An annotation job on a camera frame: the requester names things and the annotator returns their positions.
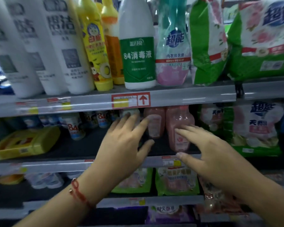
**purple package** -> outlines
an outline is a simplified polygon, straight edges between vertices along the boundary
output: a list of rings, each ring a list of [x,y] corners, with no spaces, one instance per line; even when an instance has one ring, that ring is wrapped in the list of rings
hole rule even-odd
[[[145,224],[175,224],[193,222],[187,206],[149,206]]]

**white disinfectant bottle with green label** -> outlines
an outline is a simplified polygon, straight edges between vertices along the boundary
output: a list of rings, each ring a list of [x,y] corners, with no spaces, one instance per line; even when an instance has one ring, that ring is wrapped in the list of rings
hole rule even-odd
[[[119,39],[125,87],[145,89],[157,84],[154,25],[144,0],[122,0],[119,9]]]

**yellow bottle lying down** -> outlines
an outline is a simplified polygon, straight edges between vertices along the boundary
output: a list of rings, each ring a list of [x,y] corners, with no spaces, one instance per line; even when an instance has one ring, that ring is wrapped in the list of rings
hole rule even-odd
[[[0,141],[0,160],[46,153],[59,136],[60,129],[57,126],[36,131],[15,131]]]

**hand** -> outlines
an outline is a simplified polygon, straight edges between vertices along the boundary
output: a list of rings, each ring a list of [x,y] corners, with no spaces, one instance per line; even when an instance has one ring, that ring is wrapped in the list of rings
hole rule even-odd
[[[216,187],[239,198],[264,176],[226,141],[197,126],[183,126],[175,130],[194,143],[201,151],[201,160],[185,153],[177,157]]]
[[[140,139],[149,120],[145,118],[134,128],[137,119],[137,114],[127,114],[121,120],[113,122],[92,164],[97,166],[99,172],[110,176],[108,180],[114,187],[141,166],[154,144],[153,140],[148,140],[138,151]]]

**green label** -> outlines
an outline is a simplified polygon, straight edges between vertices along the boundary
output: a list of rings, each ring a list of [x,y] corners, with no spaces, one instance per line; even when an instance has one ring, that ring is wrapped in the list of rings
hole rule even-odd
[[[156,79],[154,38],[120,40],[125,82],[142,83]]]

